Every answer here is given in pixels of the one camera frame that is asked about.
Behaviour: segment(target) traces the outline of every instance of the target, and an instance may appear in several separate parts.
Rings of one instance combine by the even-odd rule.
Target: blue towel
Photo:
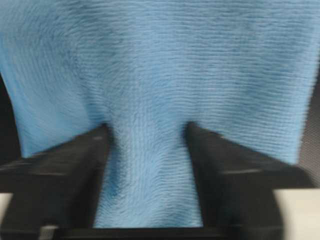
[[[201,226],[187,121],[295,163],[318,0],[1,0],[24,157],[108,123],[96,227]]]

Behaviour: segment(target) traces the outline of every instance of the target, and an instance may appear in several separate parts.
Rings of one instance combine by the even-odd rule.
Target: white surface
[[[274,191],[284,221],[284,240],[320,240],[320,189]]]
[[[6,210],[9,206],[12,196],[12,193],[0,193],[0,226],[2,224],[2,220],[6,214]]]

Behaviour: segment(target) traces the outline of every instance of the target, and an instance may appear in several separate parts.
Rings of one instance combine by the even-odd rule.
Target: terry cloth fabric
[[[187,121],[297,160],[318,0],[1,0],[0,72],[24,157],[115,135],[96,227],[200,226]]]

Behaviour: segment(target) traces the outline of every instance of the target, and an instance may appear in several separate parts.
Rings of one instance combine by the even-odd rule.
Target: blue cloth
[[[187,121],[297,160],[318,0],[1,0],[0,71],[23,156],[101,123],[97,227],[200,226]]]

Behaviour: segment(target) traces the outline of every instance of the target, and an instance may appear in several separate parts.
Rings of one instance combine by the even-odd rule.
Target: dark background
[[[0,75],[0,165],[21,156],[14,113]],[[320,74],[313,90],[302,138],[299,165],[306,169],[320,187]]]

